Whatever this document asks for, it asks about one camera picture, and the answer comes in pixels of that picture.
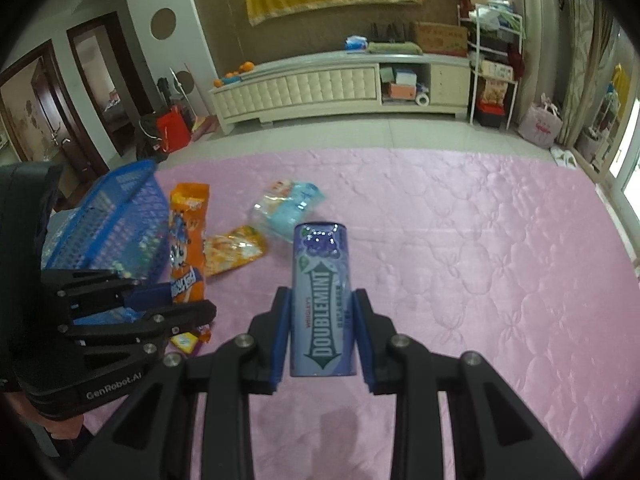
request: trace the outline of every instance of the cabinet drawer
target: cabinet drawer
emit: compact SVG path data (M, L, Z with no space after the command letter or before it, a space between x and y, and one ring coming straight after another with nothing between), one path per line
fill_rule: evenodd
M235 84L213 94L214 106L225 119L283 106L377 98L374 67L274 76Z
M466 107L470 74L471 70L465 66L431 65L431 103Z

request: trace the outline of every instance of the pink shopping bag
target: pink shopping bag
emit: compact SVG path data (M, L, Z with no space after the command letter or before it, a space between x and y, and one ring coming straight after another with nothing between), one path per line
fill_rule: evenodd
M518 133L540 148L550 148L562 128L558 109L542 94L542 104L531 104L527 115L520 123Z

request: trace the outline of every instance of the metal shelf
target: metal shelf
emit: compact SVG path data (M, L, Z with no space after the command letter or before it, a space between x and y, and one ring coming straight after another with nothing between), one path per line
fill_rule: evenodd
M478 9L479 7L485 7L485 8L489 8L491 9L492 7L489 6L481 6L481 5L476 5L476 9ZM522 19L522 16L519 14L515 14L513 12L508 12L506 10L500 10L499 11L501 14L506 14L508 16L511 16L512 18L516 19L516 21L520 24L520 31L514 30L512 28L509 27L503 27L500 26L500 30L504 30L506 32L512 32L513 34L516 35L516 37L518 38L518 53L520 55L522 55L522 42L524 40L524 21ZM480 23L478 22L478 20L473 21L471 20L471 18L462 18L460 16L460 6L458 6L458 25L460 25L462 22L471 22L476 26L476 41L481 41L481 34L482 34L482 30L480 29ZM479 64L480 64L480 52L484 51L484 52L491 52L493 54L499 54L499 55L504 55L503 52L500 52L498 50L494 50L492 48L488 48L485 46L481 46L477 43L471 43L470 41L467 42L469 46L471 46L474 49L475 52L475 56L476 56L476 65L475 68L472 69L472 74L474 75L474 81L473 81L473 85L474 85L474 93L472 95L471 98L471 110L470 110L470 117L469 117L469 124L473 124L474 123L474 115L475 115L475 111L476 111L476 98L478 97L478 78L479 77L484 77L484 78L488 78L488 79L494 79L497 81L504 81L508 84L513 84L513 93L511 95L511 104L510 104L510 108L509 108L509 115L507 118L507 130L509 129L509 127L511 126L511 119L513 118L513 107L515 105L516 102L516 94L518 92L518 82L517 81L512 81L512 80L508 80L508 79L503 79L503 78L499 78L499 77L491 77L491 76L485 76L481 73L478 72L479 69Z
M460 18L460 22L475 23L475 21L472 20L471 18ZM515 30L514 28L504 27L503 25L500 25L497 30L503 30L504 32L510 32L511 34L515 34L516 36L522 36L522 32L520 32L519 30Z
M491 54L497 54L498 56L509 57L509 54L507 54L506 52L495 50L494 48L489 48L488 46L471 43L471 41L467 41L466 44L468 44L468 46L472 46L473 48L479 48L482 52L490 52Z

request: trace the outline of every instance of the red bag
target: red bag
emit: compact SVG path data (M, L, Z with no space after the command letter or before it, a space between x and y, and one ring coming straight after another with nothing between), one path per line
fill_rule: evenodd
M176 152L191 142L191 133L177 106L172 106L169 113L156 120L156 128L162 137L160 147L165 153Z

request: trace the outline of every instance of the white tv cabinet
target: white tv cabinet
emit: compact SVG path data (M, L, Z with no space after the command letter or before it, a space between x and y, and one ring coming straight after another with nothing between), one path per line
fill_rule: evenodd
M416 66L429 88L430 104L385 104L380 66ZM339 114L385 112L454 114L466 118L470 67L465 57L435 54L326 52L258 65L241 81L209 91L220 125Z

